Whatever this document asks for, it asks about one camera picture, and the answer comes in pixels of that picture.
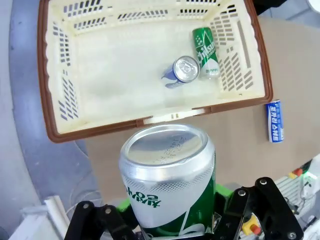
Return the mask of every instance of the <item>white pipe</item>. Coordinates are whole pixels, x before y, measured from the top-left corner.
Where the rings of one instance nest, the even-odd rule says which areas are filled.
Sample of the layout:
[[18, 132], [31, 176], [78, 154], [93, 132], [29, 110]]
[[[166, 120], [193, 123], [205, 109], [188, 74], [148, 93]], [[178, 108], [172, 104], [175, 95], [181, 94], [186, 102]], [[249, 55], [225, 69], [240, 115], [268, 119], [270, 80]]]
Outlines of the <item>white pipe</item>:
[[66, 215], [65, 209], [63, 208], [60, 197], [50, 196], [48, 199], [44, 200], [44, 202], [56, 229], [64, 239], [67, 234], [70, 221]]

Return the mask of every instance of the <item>can being held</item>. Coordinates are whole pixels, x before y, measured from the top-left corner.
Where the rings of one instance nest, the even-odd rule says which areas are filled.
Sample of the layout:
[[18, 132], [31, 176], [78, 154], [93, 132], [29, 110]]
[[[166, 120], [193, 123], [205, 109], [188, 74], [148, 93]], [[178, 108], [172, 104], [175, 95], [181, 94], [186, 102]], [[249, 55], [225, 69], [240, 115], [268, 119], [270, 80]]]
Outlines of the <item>can being held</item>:
[[199, 76], [200, 66], [191, 56], [182, 56], [174, 61], [161, 79], [168, 80], [165, 85], [169, 89], [191, 83]]
[[209, 27], [201, 27], [192, 31], [195, 51], [201, 68], [201, 75], [211, 79], [220, 75], [214, 37]]
[[280, 143], [284, 137], [284, 121], [280, 100], [275, 100], [266, 105], [268, 119], [269, 142]]
[[211, 233], [215, 146], [202, 130], [165, 124], [133, 135], [119, 169], [145, 239]]

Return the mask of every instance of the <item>brown basket rim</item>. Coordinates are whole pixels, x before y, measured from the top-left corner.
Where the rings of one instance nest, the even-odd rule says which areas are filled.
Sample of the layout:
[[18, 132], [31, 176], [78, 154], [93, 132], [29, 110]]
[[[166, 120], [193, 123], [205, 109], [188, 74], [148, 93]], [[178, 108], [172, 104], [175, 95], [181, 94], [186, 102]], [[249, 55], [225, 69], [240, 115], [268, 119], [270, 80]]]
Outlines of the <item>brown basket rim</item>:
[[[102, 134], [109, 134], [128, 129], [138, 128], [146, 126], [144, 119], [140, 118], [136, 120], [130, 120], [120, 123], [114, 123], [109, 125], [98, 126], [94, 128], [78, 130], [68, 133], [59, 133], [56, 126], [53, 102], [51, 93], [48, 89], [49, 75], [47, 73], [48, 59], [46, 56], [46, 33], [48, 27], [48, 5], [50, 0], [40, 0], [39, 3], [39, 15], [38, 15], [38, 27], [37, 27], [37, 62], [38, 62], [38, 76], [39, 76], [39, 89], [42, 103], [43, 117], [46, 127], [46, 132], [49, 139], [54, 143], [63, 143], [68, 141], [74, 141], [78, 139], [94, 137]], [[265, 96], [260, 98], [235, 101], [230, 103], [223, 103], [212, 106], [203, 106], [197, 109], [204, 109], [206, 114], [218, 113], [233, 109], [245, 108], [255, 105], [261, 105], [271, 102], [273, 98], [273, 88], [271, 82], [271, 74], [269, 68], [269, 62], [263, 35], [258, 22], [258, 16], [252, 0], [244, 0], [246, 9], [251, 17], [251, 25], [254, 29], [255, 39], [258, 45], [258, 51], [261, 58], [261, 70], [263, 75], [263, 83]]]

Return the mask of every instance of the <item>silver can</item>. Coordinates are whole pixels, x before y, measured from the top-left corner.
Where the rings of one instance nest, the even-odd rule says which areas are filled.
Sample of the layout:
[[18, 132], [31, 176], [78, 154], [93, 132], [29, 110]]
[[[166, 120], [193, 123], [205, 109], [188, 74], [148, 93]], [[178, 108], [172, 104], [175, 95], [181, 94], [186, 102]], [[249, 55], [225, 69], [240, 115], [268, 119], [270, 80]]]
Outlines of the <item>silver can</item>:
[[153, 126], [125, 142], [119, 169], [145, 238], [212, 231], [215, 155], [190, 125]]
[[169, 89], [191, 83], [200, 73], [200, 65], [191, 56], [181, 56], [164, 72], [165, 86]]

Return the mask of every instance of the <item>gray floor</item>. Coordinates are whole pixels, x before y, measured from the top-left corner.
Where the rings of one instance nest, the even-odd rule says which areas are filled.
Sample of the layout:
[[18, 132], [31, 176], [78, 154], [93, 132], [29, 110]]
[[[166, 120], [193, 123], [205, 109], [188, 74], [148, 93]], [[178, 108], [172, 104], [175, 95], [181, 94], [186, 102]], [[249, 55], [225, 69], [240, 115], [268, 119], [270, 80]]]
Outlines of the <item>gray floor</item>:
[[22, 220], [20, 209], [40, 204], [18, 141], [9, 76], [9, 28], [12, 0], [0, 7], [0, 239]]
[[307, 225], [308, 218], [310, 216], [315, 216], [315, 217], [317, 217], [317, 219], [320, 219], [320, 191], [318, 191], [316, 194], [316, 200], [315, 200], [314, 207], [309, 212], [304, 214], [304, 216], [302, 218], [299, 219], [299, 223], [300, 223], [301, 227], [304, 228]]
[[[69, 208], [72, 192], [73, 204], [98, 187], [89, 160], [74, 142], [54, 144], [46, 134], [37, 73], [38, 5], [39, 0], [13, 0], [9, 48], [13, 113], [25, 164], [40, 200], [59, 195]], [[320, 14], [310, 10], [305, 0], [288, 0], [263, 16], [320, 28]], [[86, 152], [84, 142], [78, 143]]]

